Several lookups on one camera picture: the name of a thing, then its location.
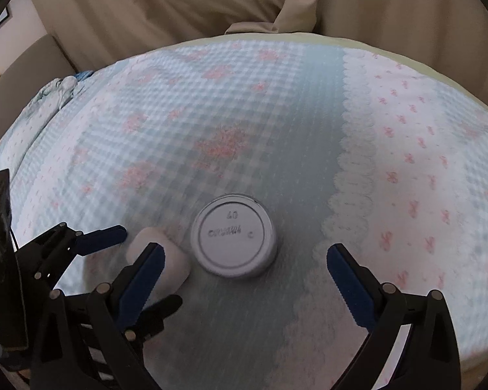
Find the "small white square case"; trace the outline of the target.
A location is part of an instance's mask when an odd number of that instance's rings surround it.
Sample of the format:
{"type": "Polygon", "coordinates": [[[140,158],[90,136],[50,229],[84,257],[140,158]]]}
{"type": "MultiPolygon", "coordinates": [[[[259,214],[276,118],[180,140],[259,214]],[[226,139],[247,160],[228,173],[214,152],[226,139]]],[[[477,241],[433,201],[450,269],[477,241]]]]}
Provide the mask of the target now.
{"type": "Polygon", "coordinates": [[[170,241],[165,233],[157,227],[143,228],[135,235],[126,252],[128,264],[133,264],[150,243],[158,243],[163,247],[165,267],[151,292],[146,303],[147,306],[176,293],[181,285],[186,282],[191,271],[187,254],[170,241]]]}

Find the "small metal can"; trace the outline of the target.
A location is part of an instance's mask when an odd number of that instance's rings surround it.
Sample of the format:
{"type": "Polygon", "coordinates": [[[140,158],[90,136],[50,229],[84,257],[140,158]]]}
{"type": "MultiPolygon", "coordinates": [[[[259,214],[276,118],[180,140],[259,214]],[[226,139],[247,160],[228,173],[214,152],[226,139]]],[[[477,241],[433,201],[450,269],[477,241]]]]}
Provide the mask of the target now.
{"type": "Polygon", "coordinates": [[[278,234],[265,207],[248,195],[222,195],[197,214],[190,230],[197,262],[218,277],[263,273],[278,253],[278,234]]]}

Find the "crumpled light blue cloth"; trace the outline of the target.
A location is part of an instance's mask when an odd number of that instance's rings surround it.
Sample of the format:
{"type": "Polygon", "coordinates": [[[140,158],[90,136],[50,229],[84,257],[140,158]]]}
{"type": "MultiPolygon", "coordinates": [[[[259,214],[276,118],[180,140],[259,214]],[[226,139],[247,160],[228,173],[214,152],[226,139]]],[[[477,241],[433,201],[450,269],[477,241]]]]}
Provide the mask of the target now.
{"type": "Polygon", "coordinates": [[[56,78],[43,86],[24,109],[25,119],[35,123],[48,122],[68,102],[76,98],[84,89],[83,82],[94,71],[83,71],[73,76],[56,78]]]}

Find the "brown sofa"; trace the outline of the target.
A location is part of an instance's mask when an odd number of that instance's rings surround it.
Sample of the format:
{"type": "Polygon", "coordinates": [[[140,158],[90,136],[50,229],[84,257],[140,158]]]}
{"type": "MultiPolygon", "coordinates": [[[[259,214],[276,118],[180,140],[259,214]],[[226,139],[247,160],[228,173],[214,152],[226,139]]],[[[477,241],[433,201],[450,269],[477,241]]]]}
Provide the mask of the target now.
{"type": "Polygon", "coordinates": [[[16,168],[48,122],[27,121],[23,113],[37,92],[53,79],[73,76],[53,36],[46,35],[30,47],[0,75],[0,169],[16,168]]]}

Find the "checked floral bed blanket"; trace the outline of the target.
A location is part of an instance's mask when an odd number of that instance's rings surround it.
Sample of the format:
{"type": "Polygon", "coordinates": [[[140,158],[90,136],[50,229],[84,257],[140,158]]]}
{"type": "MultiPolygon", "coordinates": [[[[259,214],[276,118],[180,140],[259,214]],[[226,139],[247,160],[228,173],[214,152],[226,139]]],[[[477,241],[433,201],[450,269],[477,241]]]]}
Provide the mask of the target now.
{"type": "Polygon", "coordinates": [[[221,38],[95,72],[11,174],[12,228],[162,230],[182,250],[221,195],[261,202],[274,264],[194,264],[145,347],[165,389],[327,389],[364,338],[326,265],[343,243],[404,292],[445,295],[461,367],[488,360],[488,107],[405,62],[340,44],[221,38]]]}

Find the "beige curtain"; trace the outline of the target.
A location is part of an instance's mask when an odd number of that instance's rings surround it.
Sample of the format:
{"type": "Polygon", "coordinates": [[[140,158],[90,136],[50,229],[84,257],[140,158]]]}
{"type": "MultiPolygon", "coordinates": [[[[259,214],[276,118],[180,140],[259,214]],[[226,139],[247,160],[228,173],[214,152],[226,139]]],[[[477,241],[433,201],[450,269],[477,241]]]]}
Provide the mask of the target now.
{"type": "Polygon", "coordinates": [[[481,0],[32,0],[80,69],[225,33],[318,33],[410,57],[488,105],[481,0]]]}

